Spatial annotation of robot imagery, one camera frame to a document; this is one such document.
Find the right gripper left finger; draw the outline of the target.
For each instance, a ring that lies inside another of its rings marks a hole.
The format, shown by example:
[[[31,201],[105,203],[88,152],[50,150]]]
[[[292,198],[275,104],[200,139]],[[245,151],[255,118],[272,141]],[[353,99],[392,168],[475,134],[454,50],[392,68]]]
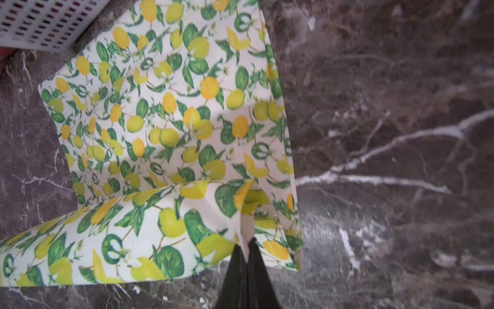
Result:
[[[246,308],[246,261],[240,246],[231,255],[221,291],[214,309]]]

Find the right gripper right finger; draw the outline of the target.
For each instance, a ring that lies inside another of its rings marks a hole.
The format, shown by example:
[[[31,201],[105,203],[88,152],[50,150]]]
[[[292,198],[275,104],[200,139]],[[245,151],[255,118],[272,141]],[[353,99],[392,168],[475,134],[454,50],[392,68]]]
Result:
[[[281,309],[255,238],[249,242],[249,250],[247,308]]]

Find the lemon print skirt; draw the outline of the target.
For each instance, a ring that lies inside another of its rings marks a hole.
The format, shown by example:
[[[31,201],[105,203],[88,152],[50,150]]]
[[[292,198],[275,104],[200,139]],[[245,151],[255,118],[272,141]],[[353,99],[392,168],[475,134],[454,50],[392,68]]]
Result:
[[[38,89],[78,209],[1,242],[2,286],[186,278],[250,241],[301,269],[260,2],[139,1]]]

